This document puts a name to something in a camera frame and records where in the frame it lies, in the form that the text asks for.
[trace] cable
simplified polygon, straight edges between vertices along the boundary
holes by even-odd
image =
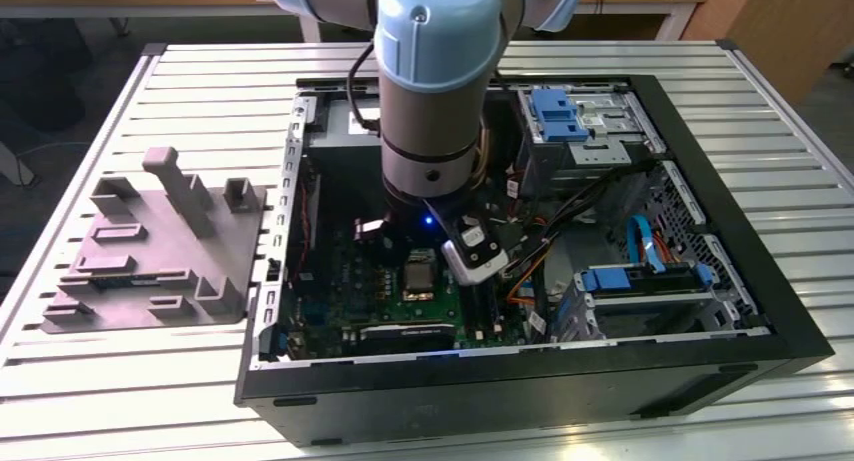
[[[538,260],[534,262],[534,264],[532,265],[532,267],[528,269],[528,271],[525,272],[525,274],[522,275],[522,277],[520,278],[520,281],[517,282],[517,284],[514,285],[513,289],[510,290],[510,293],[508,294],[508,301],[510,301],[513,298],[516,298],[516,294],[517,291],[520,291],[520,288],[522,287],[522,283],[525,283],[525,280],[529,279],[532,277],[532,273],[534,273],[534,270],[537,269],[537,267],[544,263],[544,261],[546,260],[546,255],[549,254],[549,250],[546,250],[546,252],[544,253],[544,255],[538,258]]]
[[[524,304],[524,305],[534,306],[534,300],[532,298],[510,298],[508,302],[510,304]]]
[[[605,0],[597,0],[597,6],[593,10],[593,14],[604,14],[605,11]]]
[[[379,132],[379,119],[366,120],[362,117],[362,111],[359,111],[359,106],[357,106],[357,100],[353,95],[353,82],[357,77],[357,72],[359,72],[359,68],[362,64],[365,64],[365,60],[369,59],[369,56],[374,52],[374,41],[369,43],[367,48],[357,58],[357,61],[353,63],[353,67],[350,68],[350,72],[347,73],[347,101],[350,102],[350,111],[353,111],[353,116],[357,118],[357,122],[369,132]]]
[[[32,128],[31,126],[22,124],[22,123],[16,123],[14,121],[7,121],[6,119],[0,119],[0,124],[6,124],[7,126],[12,126],[16,129],[23,129],[24,131],[30,131],[31,133],[34,133],[38,137],[50,140],[51,142],[48,144],[43,144],[42,146],[36,146],[35,148],[31,148],[26,151],[22,151],[20,153],[12,153],[12,156],[15,156],[15,168],[18,171],[18,187],[22,189],[28,189],[32,188],[38,182],[38,178],[36,175],[34,174],[34,178],[32,181],[30,182],[30,184],[24,183],[24,173],[22,170],[22,157],[27,156],[32,153],[35,153],[36,151],[42,151],[43,149],[47,148],[52,148],[55,146],[91,146],[90,143],[78,143],[78,142],[71,142],[71,143],[63,143],[62,141],[56,141],[56,138],[54,138],[52,136],[44,134],[42,131],[39,131],[38,129]]]
[[[638,174],[649,171],[658,165],[658,161],[648,159],[632,166],[622,166],[612,168],[597,180],[590,183],[570,199],[566,200],[561,208],[558,209],[556,216],[544,228],[541,232],[541,244],[534,250],[525,256],[525,258],[517,259],[506,267],[505,272],[512,272],[520,266],[524,266],[532,259],[536,259],[541,252],[552,246],[556,238],[560,234],[561,225],[572,221],[576,216],[588,211],[597,203],[600,197],[605,193],[608,185],[618,181],[621,178],[630,174]]]
[[[93,145],[90,143],[78,143],[78,142],[75,143],[56,142],[56,143],[43,144],[42,146],[36,146],[35,148],[22,151],[20,153],[16,154],[16,156],[18,157],[27,156],[28,154],[32,154],[36,151],[42,151],[43,149],[54,148],[56,146],[93,146]]]
[[[309,224],[309,192],[306,190],[305,181],[301,182],[299,187],[303,198],[301,203],[301,221],[303,224],[303,254],[299,257],[299,264],[297,265],[297,269],[294,270],[294,274],[291,275],[291,283],[297,281],[297,277],[306,267],[306,259],[309,258],[309,247],[311,245],[311,226]]]
[[[513,98],[513,91],[510,90],[510,86],[508,85],[508,82],[505,81],[505,76],[502,76],[501,71],[498,70],[498,68],[496,69],[496,80],[498,81],[498,85],[502,87],[502,91],[505,92],[505,94]],[[520,125],[525,126],[526,122],[525,120],[520,120]],[[541,198],[541,177],[540,177],[540,161],[537,159],[537,152],[534,150],[534,141],[532,140],[532,136],[528,134],[522,135],[522,142],[526,145],[526,149],[529,150],[529,165],[532,166],[532,174],[534,175],[534,180],[536,180],[536,186],[534,186],[534,200],[532,201],[532,210],[529,213],[529,216],[533,215],[533,213],[537,212],[537,208],[540,206],[540,198]]]
[[[653,235],[653,228],[650,226],[650,221],[646,219],[646,216],[642,214],[636,214],[629,218],[629,222],[626,223],[626,247],[629,251],[629,262],[638,263],[641,262],[638,256],[638,250],[636,249],[637,244],[637,231],[641,231],[641,244],[644,246],[644,251],[646,252],[646,262],[653,266],[653,271],[657,273],[664,273],[668,269],[662,261],[658,259],[658,254],[656,252],[656,240]]]
[[[471,189],[478,189],[486,179],[486,168],[490,161],[492,134],[486,127],[486,119],[481,117],[481,137],[478,138],[478,165],[471,173]]]

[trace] metal frame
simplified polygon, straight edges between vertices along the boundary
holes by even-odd
[[[46,302],[39,293],[63,271],[54,265],[74,255],[69,239],[89,229],[81,215],[94,208],[78,198],[90,180],[126,170],[147,147],[170,142],[183,152],[182,167],[207,184],[234,174],[274,186],[287,132],[279,113],[290,109],[297,79],[343,76],[362,50],[362,44],[197,45],[143,58],[0,307],[0,419],[15,420],[0,423],[0,459],[849,458],[854,195],[844,173],[790,128],[797,117],[769,104],[773,88],[754,85],[712,42],[518,42],[502,72],[658,76],[837,351],[797,376],[745,388],[685,418],[303,452],[233,405],[246,323],[62,338],[32,329]],[[371,60],[363,71],[377,72]],[[271,243],[262,236],[259,249]]]
[[[259,343],[265,344],[258,339],[261,328],[269,328],[267,339],[278,342],[275,313],[282,307],[271,305],[279,300],[275,293],[269,293],[251,311],[254,328],[247,330],[235,403],[251,406],[298,446],[685,415],[740,387],[768,378],[772,372],[793,373],[833,354],[656,78],[508,76],[506,81],[512,89],[517,84],[564,85],[585,81],[629,86],[673,156],[668,174],[677,186],[690,189],[693,198],[680,189],[685,204],[705,211],[693,214],[709,220],[709,234],[717,236],[725,247],[725,256],[761,305],[764,322],[774,334],[726,340],[710,335],[690,345],[624,343],[578,350],[572,343],[558,343],[430,355],[406,353],[299,361],[286,358],[262,362],[257,367],[255,353]],[[326,90],[330,82],[323,80],[319,86]],[[294,108],[294,111],[295,130],[302,131],[303,110]],[[289,152],[293,141],[294,133],[289,136]],[[298,169],[287,159],[286,177]],[[289,219],[291,210],[293,204],[285,207]],[[732,305],[729,311],[732,323],[738,314]],[[638,386],[650,383],[658,390],[637,389],[634,382]],[[614,392],[604,397],[597,387],[609,384],[616,387]],[[512,399],[505,398],[508,386],[518,393]],[[546,386],[553,390],[549,397],[556,400],[564,399],[565,392],[585,393],[589,397],[585,407],[565,400],[569,404],[558,413],[553,407],[541,405],[542,396],[536,393]],[[386,397],[394,402],[383,402]],[[435,411],[430,416],[421,412],[425,404]],[[354,416],[354,412],[366,409],[370,415]],[[525,411],[521,418],[528,421],[509,422],[506,418],[514,417],[514,411]],[[370,416],[373,421],[366,424],[362,416]],[[339,422],[325,425],[325,419]]]

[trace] workbench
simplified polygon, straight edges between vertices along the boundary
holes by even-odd
[[[854,178],[738,51],[708,42],[514,43],[513,74],[654,74],[836,356],[688,417],[303,453],[233,405],[246,321],[51,335],[47,294],[73,262],[106,174],[157,186],[171,145],[207,186],[274,187],[298,78],[343,77],[359,44],[150,46],[0,308],[0,459],[768,460],[854,453]],[[369,60],[363,70],[375,72]],[[262,236],[258,252],[270,246]],[[265,267],[257,266],[254,279]]]
[[[676,41],[705,0],[605,0],[605,14],[666,15],[657,39]],[[596,11],[597,0],[582,0],[577,13]],[[125,18],[186,16],[281,16],[273,0],[0,0],[0,18]],[[306,42],[321,41],[318,23],[301,17]]]

